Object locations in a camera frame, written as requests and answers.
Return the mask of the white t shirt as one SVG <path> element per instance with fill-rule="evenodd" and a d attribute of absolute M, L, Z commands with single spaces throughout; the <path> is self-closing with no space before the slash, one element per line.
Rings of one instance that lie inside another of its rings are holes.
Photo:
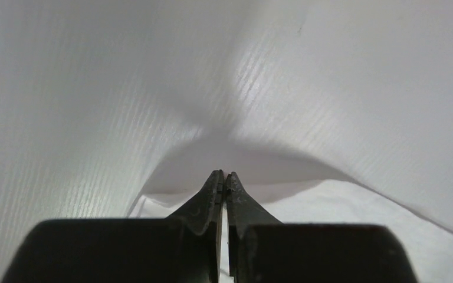
<path fill-rule="evenodd" d="M 235 57 L 224 119 L 166 99 L 204 131 L 129 215 L 167 215 L 220 167 L 282 221 L 385 225 L 421 282 L 453 282 L 453 1 L 266 2 Z"/>

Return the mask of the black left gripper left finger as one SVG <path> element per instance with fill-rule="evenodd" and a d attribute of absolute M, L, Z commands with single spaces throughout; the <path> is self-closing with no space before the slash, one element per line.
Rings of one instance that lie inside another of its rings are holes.
<path fill-rule="evenodd" d="M 165 218 L 50 219 L 20 244 L 3 282 L 217 282 L 224 174 Z"/>

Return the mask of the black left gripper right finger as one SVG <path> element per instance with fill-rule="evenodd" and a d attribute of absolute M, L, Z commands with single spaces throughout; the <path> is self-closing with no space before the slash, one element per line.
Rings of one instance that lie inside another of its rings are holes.
<path fill-rule="evenodd" d="M 235 282 L 416 282 L 409 258 L 385 226 L 282 223 L 225 181 L 229 274 Z"/>

